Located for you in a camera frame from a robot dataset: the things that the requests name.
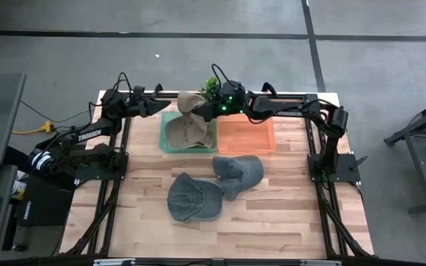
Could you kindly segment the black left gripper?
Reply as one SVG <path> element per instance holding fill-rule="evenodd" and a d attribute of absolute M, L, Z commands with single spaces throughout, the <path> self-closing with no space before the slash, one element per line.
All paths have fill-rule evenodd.
<path fill-rule="evenodd" d="M 171 104 L 170 100 L 155 100 L 148 98 L 127 98 L 127 117 L 151 117 L 163 111 Z"/>

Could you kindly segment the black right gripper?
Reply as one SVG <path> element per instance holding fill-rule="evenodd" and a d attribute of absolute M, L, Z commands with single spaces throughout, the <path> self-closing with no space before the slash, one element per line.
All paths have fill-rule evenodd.
<path fill-rule="evenodd" d="M 205 102 L 193 108 L 194 113 L 204 119 L 205 122 L 219 116 L 238 115 L 246 112 L 247 97 L 245 94 L 233 95 L 217 95 L 214 97 L 212 103 Z"/>

